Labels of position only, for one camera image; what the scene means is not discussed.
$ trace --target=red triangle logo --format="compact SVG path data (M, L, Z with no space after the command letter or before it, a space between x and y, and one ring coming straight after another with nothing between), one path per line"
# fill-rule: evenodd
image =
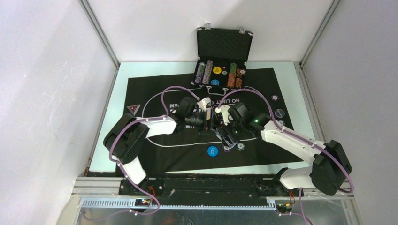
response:
M131 105L128 106L127 108L130 110L131 114L135 116L140 106L141 105Z

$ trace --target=poker chip stack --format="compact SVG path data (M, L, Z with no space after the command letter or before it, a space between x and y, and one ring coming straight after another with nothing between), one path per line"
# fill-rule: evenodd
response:
M237 65L236 63L231 63L230 74L228 75L227 87L233 88L235 86L235 77L237 75Z
M245 73L246 73L246 71L244 69L238 69L237 70L235 88L242 88L243 76L245 75Z
M205 72L205 63L201 62L195 76L195 83L202 83L203 73Z
M203 84L209 84L212 68L213 68L213 61L210 60L207 61L205 67L205 73L203 74Z

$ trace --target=open case lid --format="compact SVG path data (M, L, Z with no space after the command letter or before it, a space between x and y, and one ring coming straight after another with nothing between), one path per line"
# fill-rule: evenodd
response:
M247 61L253 34L240 30L200 27L197 29L198 56L201 58Z

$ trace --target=case latch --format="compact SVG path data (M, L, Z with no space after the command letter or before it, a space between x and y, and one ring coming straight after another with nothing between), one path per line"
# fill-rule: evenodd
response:
M205 23L205 30L210 30L210 23Z
M245 33L245 28L239 27L239 34L244 34L244 33Z

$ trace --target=case handle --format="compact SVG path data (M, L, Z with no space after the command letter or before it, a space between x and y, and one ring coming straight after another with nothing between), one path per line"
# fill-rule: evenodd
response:
M223 88L223 90L224 90L224 94L219 94L219 93L210 93L210 89L211 89L211 87L207 86L206 88L207 88L207 92L208 92L210 95L219 95L219 96L224 96L224 95L226 95L226 94L227 94L227 91L228 91L228 88Z

